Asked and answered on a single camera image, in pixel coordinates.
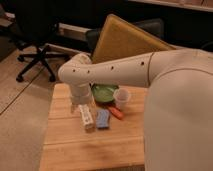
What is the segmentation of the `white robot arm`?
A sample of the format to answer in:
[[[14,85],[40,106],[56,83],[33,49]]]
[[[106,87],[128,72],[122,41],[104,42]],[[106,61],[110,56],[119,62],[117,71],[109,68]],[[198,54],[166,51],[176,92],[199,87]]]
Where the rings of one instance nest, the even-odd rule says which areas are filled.
[[[77,104],[91,83],[146,88],[145,170],[213,171],[213,53],[177,49],[97,64],[77,54],[58,76]]]

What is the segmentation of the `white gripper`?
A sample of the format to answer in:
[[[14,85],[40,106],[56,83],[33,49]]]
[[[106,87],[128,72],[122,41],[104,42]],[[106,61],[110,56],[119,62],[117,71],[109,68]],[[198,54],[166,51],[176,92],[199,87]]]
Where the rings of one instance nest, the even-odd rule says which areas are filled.
[[[74,112],[79,105],[89,104],[92,93],[89,84],[70,85],[71,111]]]

